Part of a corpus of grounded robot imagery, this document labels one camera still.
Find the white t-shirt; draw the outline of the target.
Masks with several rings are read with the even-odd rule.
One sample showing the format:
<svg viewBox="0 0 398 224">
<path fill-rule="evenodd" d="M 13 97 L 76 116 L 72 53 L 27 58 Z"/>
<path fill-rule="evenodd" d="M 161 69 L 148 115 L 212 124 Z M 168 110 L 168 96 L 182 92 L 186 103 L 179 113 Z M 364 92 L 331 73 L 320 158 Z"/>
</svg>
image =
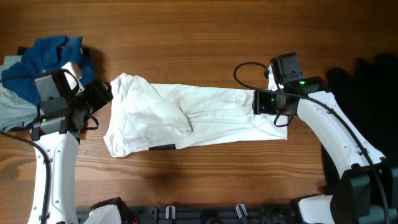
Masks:
<svg viewBox="0 0 398 224">
<path fill-rule="evenodd" d="M 286 140 L 274 116 L 255 115 L 251 90 L 149 83 L 122 73 L 111 81 L 113 100 L 104 143 L 112 157 L 238 141 Z"/>
</svg>

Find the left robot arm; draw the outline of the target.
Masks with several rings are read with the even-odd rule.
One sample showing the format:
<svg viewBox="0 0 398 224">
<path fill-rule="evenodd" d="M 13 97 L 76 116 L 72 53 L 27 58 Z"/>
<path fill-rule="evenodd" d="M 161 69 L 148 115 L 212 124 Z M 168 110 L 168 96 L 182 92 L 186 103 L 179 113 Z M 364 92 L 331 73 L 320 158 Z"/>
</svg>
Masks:
<svg viewBox="0 0 398 224">
<path fill-rule="evenodd" d="M 77 223 L 75 164 L 85 123 L 113 99 L 111 85 L 97 78 L 82 87 L 67 69 L 35 78 L 40 109 L 30 131 L 35 150 L 34 199 L 29 223 Z"/>
</svg>

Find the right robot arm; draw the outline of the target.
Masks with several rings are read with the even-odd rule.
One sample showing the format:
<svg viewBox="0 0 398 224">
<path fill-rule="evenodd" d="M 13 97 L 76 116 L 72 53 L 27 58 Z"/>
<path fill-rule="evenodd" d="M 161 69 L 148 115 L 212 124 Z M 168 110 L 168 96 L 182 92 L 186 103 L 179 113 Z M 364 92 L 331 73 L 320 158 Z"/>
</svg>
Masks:
<svg viewBox="0 0 398 224">
<path fill-rule="evenodd" d="M 296 222 L 397 223 L 397 166 L 360 134 L 323 79 L 307 78 L 295 53 L 272 58 L 264 76 L 276 89 L 254 92 L 254 114 L 299 117 L 325 150 L 325 175 L 336 180 L 331 193 L 298 200 Z"/>
</svg>

